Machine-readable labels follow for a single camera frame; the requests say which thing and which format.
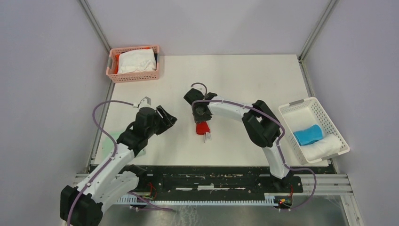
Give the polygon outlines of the red and blue towel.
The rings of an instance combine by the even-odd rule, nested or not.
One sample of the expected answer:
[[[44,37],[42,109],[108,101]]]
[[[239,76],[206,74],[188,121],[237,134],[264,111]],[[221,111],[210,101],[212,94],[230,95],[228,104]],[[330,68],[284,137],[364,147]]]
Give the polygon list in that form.
[[[211,130],[210,130],[210,127],[208,126],[207,122],[197,123],[195,132],[197,135],[202,136],[204,143],[211,140]]]

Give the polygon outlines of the white towel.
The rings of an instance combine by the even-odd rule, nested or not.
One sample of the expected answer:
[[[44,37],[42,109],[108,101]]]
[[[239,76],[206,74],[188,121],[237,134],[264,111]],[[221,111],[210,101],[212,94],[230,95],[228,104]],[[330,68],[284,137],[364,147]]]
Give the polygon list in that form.
[[[155,71],[157,63],[153,49],[131,50],[119,55],[117,73],[139,73]]]
[[[342,142],[339,137],[329,134],[323,139],[301,147],[305,158],[309,161],[323,158],[340,151]]]

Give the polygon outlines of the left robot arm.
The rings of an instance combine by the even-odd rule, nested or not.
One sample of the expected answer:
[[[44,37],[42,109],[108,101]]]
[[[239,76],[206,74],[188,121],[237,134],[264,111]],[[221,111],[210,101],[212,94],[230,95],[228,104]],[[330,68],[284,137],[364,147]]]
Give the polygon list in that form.
[[[147,146],[153,135],[173,127],[177,118],[162,106],[140,107],[135,120],[113,142],[114,150],[75,187],[66,186],[60,196],[60,218],[67,225],[97,226],[104,213],[123,195],[148,186],[146,176],[131,171],[118,173]]]

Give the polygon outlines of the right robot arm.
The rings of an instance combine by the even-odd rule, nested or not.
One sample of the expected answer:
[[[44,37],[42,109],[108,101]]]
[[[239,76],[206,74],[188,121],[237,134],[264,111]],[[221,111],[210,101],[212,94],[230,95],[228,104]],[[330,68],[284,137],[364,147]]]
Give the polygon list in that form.
[[[284,192],[290,187],[292,173],[280,146],[285,129],[264,101],[247,105],[224,99],[216,93],[204,95],[194,88],[184,95],[184,100],[191,105],[196,123],[207,122],[214,115],[242,122],[249,139],[264,152],[273,176],[273,189]]]

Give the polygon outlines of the mint green towel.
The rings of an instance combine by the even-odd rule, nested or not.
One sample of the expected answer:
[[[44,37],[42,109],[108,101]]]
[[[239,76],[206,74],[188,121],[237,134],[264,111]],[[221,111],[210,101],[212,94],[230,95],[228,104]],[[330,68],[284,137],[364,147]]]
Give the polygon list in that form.
[[[110,135],[116,140],[119,135],[122,133],[122,130],[120,131],[113,131],[110,133]],[[102,142],[102,157],[106,158],[110,153],[112,153],[114,150],[114,145],[113,142],[109,137],[107,137],[103,142]]]

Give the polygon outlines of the pink plastic basket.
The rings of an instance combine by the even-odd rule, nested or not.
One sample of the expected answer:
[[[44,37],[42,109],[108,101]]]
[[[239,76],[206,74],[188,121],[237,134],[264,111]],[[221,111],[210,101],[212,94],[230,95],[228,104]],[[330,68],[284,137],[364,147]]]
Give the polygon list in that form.
[[[160,77],[158,45],[113,48],[105,74],[115,83],[157,80]]]

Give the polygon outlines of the white towel in basket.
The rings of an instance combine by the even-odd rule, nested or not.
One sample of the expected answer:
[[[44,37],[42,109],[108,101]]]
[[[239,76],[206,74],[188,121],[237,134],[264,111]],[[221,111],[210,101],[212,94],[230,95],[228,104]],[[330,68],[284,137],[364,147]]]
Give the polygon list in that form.
[[[139,73],[155,71],[157,63],[153,49],[131,50],[119,55],[117,73]]]

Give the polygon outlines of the white plastic basket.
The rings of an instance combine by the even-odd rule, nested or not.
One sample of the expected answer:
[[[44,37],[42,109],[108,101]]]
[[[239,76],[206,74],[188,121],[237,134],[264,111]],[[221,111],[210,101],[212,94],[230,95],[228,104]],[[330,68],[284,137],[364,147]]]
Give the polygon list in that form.
[[[282,125],[286,132],[284,137],[290,145],[290,152],[296,155],[298,162],[301,165],[316,164],[350,151],[349,145],[317,98],[310,97],[286,105],[281,105],[279,107],[279,113],[282,116]],[[333,134],[340,138],[342,146],[340,151],[337,153],[309,161],[305,158],[301,149],[302,146],[298,144],[293,132],[307,129],[315,124],[320,126],[323,138],[329,134]]]

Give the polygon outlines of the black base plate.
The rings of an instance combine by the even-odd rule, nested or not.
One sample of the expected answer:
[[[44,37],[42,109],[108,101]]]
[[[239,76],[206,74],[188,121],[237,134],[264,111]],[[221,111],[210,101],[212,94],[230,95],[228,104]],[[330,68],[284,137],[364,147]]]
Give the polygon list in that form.
[[[136,193],[156,201],[261,201],[266,194],[300,194],[299,176],[280,182],[269,167],[144,166]]]

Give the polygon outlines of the aluminium frame rails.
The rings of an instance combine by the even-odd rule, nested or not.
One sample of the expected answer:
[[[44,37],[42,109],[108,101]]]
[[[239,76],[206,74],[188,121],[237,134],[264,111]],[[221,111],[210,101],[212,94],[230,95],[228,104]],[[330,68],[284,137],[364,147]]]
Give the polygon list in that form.
[[[300,194],[266,194],[264,196],[274,196],[274,201],[278,203],[276,208],[288,208],[287,204],[283,204],[283,199],[289,197],[317,197],[317,196],[334,196],[338,195],[343,201],[343,208],[351,226],[364,225],[363,219],[359,213],[359,209],[354,198],[353,190],[349,179],[343,174],[318,174],[313,176],[311,174],[298,174],[302,182],[303,193]],[[149,201],[155,201],[155,196],[148,193],[136,193],[133,191],[131,195],[145,197],[150,195]]]

